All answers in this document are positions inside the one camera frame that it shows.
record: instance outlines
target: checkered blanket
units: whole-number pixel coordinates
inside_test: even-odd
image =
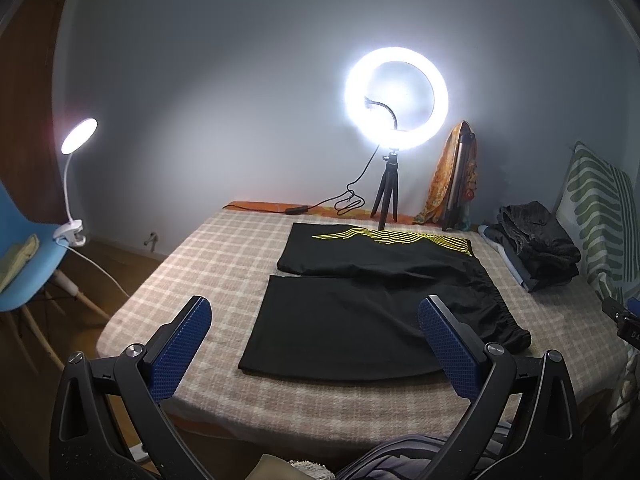
[[[370,447],[407,433],[446,434],[468,401],[443,373],[373,384],[308,384],[250,376],[238,370],[270,274],[293,222],[349,223],[353,219],[224,210],[189,236],[113,316],[97,344],[101,356],[146,342],[194,294],[208,298],[213,322],[165,410],[186,420],[222,426],[238,438],[323,452]],[[435,228],[390,224],[388,229],[439,233]],[[555,348],[565,357],[578,402],[614,386],[626,364],[615,325],[583,277],[567,286],[527,294],[496,253],[475,233],[471,240],[518,324],[532,336],[531,354]],[[512,399],[506,416],[514,414]]]

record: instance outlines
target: metal bolt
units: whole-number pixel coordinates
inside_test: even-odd
[[[129,357],[135,357],[137,355],[140,355],[142,353],[142,345],[139,345],[138,343],[136,343],[135,345],[130,345],[127,346],[127,349],[125,350],[126,354]]]
[[[75,365],[75,364],[79,363],[80,361],[82,361],[82,358],[83,358],[82,352],[74,352],[69,357],[69,362],[71,364]]]
[[[562,361],[562,354],[558,350],[549,350],[546,354],[549,356],[549,359],[555,363]]]
[[[489,354],[493,354],[493,355],[502,355],[502,354],[504,354],[504,348],[502,348],[500,345],[498,345],[498,343],[489,343],[486,346],[486,349],[489,352]]]

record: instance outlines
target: pillow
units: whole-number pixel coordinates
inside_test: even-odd
[[[580,273],[601,298],[640,292],[640,237],[631,180],[577,142],[556,218],[580,249]]]

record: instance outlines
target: chair leg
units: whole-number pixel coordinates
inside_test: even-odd
[[[107,314],[103,309],[101,309],[82,292],[80,292],[80,290],[78,290],[78,286],[68,277],[66,277],[60,269],[56,269],[53,271],[52,278],[58,286],[62,287],[74,298],[78,298],[78,300],[82,301],[85,306],[93,310],[96,314],[98,314],[98,316],[103,317],[107,321],[111,319],[111,316],[109,316],[109,314]]]
[[[22,342],[22,338],[18,333],[18,327],[15,325],[14,316],[10,312],[3,312],[2,317],[6,320],[6,323],[9,326],[9,330],[11,331],[12,336],[14,336],[15,342],[18,343],[18,348],[20,349],[20,351],[22,352],[22,355],[24,355],[24,358],[27,360],[27,363],[29,364],[29,368],[31,368],[31,370],[33,370],[33,373],[37,375],[38,369],[36,368],[36,365],[34,364],[33,359],[31,359],[29,352],[27,352],[27,347]]]
[[[51,345],[49,344],[49,341],[47,341],[47,338],[44,337],[44,334],[40,331],[40,327],[36,323],[36,320],[33,319],[33,316],[31,315],[31,312],[29,311],[29,307],[27,307],[26,305],[23,305],[23,306],[21,306],[20,310],[23,312],[24,318],[27,320],[27,324],[29,325],[29,328],[31,328],[31,331],[33,332],[33,335],[36,336],[36,339],[42,345],[42,347],[44,348],[44,351],[51,358],[51,360],[56,364],[56,366],[60,370],[63,370],[65,365],[62,364],[62,361],[57,356],[57,354],[55,353],[54,349],[51,348]]]
[[[93,301],[91,301],[88,297],[86,297],[79,290],[78,290],[78,293],[76,294],[76,298],[78,298],[78,300],[82,301],[87,307],[89,307],[96,314],[98,314],[98,316],[103,317],[107,321],[111,319],[111,316],[109,316],[109,314],[107,314],[103,309],[101,309],[99,306],[97,306]]]
[[[53,297],[49,294],[49,291],[47,289],[44,290],[44,297],[49,300],[49,303],[53,305],[53,307],[58,311],[59,314],[61,314],[62,316],[66,316],[66,312],[62,310],[62,307],[58,304],[56,300],[53,299]]]

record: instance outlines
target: blue gripper pad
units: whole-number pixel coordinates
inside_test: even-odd
[[[440,302],[440,308],[434,304],[434,300]],[[476,400],[485,380],[478,359],[480,356],[477,349],[474,356],[474,352],[465,345],[462,339],[465,334],[461,333],[461,328],[465,325],[458,323],[448,309],[450,320],[447,320],[441,312],[443,306],[444,304],[437,296],[431,296],[420,302],[418,306],[420,330],[422,330],[427,343],[436,355],[456,393],[465,399]]]
[[[634,316],[640,317],[640,300],[636,300],[636,298],[629,298],[626,300],[626,309]]]
[[[147,384],[154,402],[168,399],[175,393],[210,326],[209,301],[193,296],[172,323],[161,327],[168,333],[168,339],[157,353],[153,352],[155,355],[148,369]]]

